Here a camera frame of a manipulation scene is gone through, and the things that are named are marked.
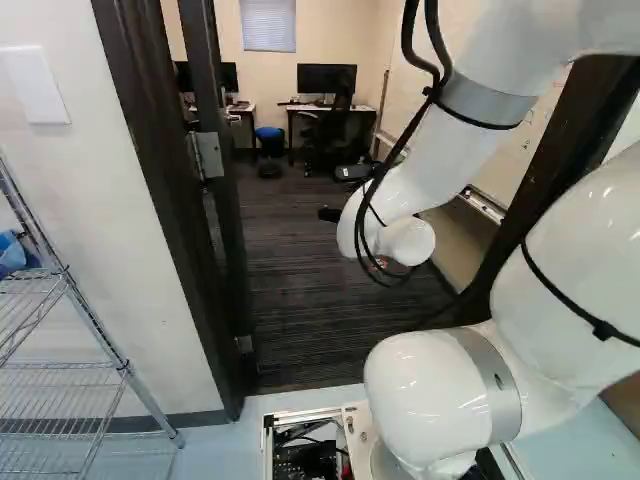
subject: whiteboard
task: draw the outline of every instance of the whiteboard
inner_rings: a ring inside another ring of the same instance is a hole
[[[454,59],[460,53],[473,23],[478,18],[483,0],[446,0],[440,2],[440,28],[449,54]],[[418,8],[413,44],[416,53],[439,65],[425,27],[422,2]],[[511,133],[509,141],[482,167],[471,184],[503,207],[508,207],[520,185],[533,154],[547,127],[549,118],[562,93],[569,73],[567,69],[553,88],[540,97],[525,120]],[[384,113],[380,129],[398,138],[411,117],[424,102],[422,89],[431,85],[431,76],[407,63],[400,45],[400,22],[395,36]]]

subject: wall baseboard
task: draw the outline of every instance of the wall baseboard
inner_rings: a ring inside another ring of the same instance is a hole
[[[209,410],[204,412],[174,413],[167,415],[169,423],[175,428],[205,427],[209,425],[224,425],[229,419],[224,410]],[[61,418],[21,418],[0,419],[0,433],[37,431],[38,434],[87,434],[95,433],[100,428],[99,418],[76,419],[73,422],[65,422]],[[136,433],[154,432],[160,427],[151,415],[139,417],[115,417],[109,424],[107,433]]]
[[[174,428],[206,427],[229,423],[229,418],[224,410],[170,413],[167,418]],[[109,425],[109,433],[149,432],[154,430],[158,430],[158,424],[151,415],[115,417]]]

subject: window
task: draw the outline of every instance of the window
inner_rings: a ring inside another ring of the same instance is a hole
[[[245,50],[296,51],[296,0],[240,0]]]

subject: white robotic arm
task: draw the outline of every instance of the white robotic arm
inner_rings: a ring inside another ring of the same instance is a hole
[[[507,140],[509,130],[500,128],[519,123],[570,61],[595,52],[639,53],[638,20],[634,0],[488,0],[442,92],[440,104],[448,113],[430,107],[410,155],[371,200],[380,219],[391,227],[451,200]],[[362,198],[361,190],[352,195],[338,225],[338,246],[349,258],[356,256],[354,226]],[[421,237],[415,221],[408,225],[420,242],[397,232],[381,238],[384,227],[372,210],[364,220],[374,253],[413,266],[429,258],[435,243],[428,225],[423,223]]]
[[[640,54],[638,25],[636,0],[487,2],[409,158],[371,200],[364,231],[372,251],[409,266],[428,258],[433,231],[407,217],[461,191],[506,139],[500,126],[522,120],[567,62]],[[476,449],[562,422],[640,369],[638,160],[597,170],[542,217],[494,284],[493,320],[397,335],[371,352],[374,422],[415,478],[458,478]],[[338,226],[347,257],[356,256],[362,197],[350,198]],[[594,331],[589,318],[602,325]]]

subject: office chair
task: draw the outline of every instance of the office chair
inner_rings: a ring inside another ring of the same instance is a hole
[[[357,163],[363,151],[368,151],[366,145],[364,150],[362,148],[361,135],[346,142],[346,126],[353,98],[352,82],[345,76],[337,80],[337,93],[328,112],[297,114],[310,123],[310,127],[300,133],[305,139],[302,153],[306,177],[318,172],[332,173],[337,165]]]

